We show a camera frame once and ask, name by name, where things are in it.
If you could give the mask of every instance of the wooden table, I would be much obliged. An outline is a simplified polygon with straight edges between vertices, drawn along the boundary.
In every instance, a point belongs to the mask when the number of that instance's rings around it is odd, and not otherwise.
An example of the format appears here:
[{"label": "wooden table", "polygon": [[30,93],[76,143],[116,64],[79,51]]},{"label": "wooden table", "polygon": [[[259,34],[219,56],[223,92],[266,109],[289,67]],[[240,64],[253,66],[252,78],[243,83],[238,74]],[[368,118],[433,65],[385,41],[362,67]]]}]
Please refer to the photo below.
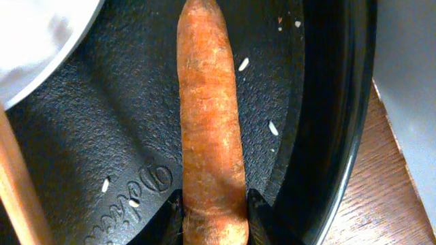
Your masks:
[{"label": "wooden table", "polygon": [[356,164],[324,244],[436,244],[374,88]]}]

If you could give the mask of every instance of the white plate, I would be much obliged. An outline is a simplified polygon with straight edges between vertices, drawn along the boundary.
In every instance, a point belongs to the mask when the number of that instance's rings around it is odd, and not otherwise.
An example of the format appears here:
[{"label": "white plate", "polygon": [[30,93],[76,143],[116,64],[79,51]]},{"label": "white plate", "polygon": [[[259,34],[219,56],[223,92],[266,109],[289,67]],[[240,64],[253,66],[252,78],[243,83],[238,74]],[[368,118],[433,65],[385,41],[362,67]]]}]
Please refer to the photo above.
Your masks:
[{"label": "white plate", "polygon": [[0,104],[34,91],[80,43],[104,0],[0,0]]}]

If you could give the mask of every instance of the carrot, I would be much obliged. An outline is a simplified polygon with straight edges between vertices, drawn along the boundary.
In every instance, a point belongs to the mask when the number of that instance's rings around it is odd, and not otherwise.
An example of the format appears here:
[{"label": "carrot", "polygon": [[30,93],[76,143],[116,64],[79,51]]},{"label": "carrot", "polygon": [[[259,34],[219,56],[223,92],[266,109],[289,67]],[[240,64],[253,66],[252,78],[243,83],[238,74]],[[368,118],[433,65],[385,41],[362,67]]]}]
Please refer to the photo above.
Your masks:
[{"label": "carrot", "polygon": [[185,244],[247,244],[236,79],[215,0],[187,0],[177,29]]}]

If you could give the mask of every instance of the wooden handle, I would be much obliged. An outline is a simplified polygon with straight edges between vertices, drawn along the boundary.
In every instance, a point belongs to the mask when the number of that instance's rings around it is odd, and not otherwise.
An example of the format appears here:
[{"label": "wooden handle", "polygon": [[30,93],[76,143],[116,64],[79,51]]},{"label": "wooden handle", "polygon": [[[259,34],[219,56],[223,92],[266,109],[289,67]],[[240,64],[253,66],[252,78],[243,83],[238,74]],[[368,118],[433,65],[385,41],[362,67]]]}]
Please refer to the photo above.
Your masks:
[{"label": "wooden handle", "polygon": [[21,244],[53,244],[20,148],[1,106],[0,197]]}]

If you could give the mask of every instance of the wooden stick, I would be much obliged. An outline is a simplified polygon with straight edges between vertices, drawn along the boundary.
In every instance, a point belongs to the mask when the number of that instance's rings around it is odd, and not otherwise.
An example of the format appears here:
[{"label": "wooden stick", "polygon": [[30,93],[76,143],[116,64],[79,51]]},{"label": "wooden stick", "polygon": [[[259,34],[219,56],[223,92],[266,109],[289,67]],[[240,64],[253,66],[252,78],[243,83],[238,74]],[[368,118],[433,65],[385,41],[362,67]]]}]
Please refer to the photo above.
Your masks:
[{"label": "wooden stick", "polygon": [[0,197],[21,244],[53,244],[14,132],[1,106]]}]

